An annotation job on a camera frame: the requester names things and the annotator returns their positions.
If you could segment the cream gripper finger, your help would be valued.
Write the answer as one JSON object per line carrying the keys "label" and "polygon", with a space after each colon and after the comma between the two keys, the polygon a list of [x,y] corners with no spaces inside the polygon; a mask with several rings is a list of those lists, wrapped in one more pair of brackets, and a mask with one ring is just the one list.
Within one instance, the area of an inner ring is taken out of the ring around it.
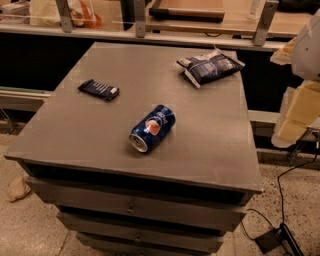
{"label": "cream gripper finger", "polygon": [[278,65],[291,64],[295,42],[295,38],[287,42],[281,49],[272,54],[272,56],[270,57],[270,61]]}
{"label": "cream gripper finger", "polygon": [[304,80],[297,88],[288,87],[283,95],[271,142],[278,148],[295,144],[320,116],[320,83]]}

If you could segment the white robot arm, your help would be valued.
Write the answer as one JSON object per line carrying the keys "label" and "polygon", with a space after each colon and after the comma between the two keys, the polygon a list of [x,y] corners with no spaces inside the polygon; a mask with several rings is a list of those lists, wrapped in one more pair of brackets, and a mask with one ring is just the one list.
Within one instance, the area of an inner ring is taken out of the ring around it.
{"label": "white robot arm", "polygon": [[286,89],[271,139],[274,146],[287,148],[320,116],[320,10],[271,61],[291,64],[292,73],[303,79],[296,89]]}

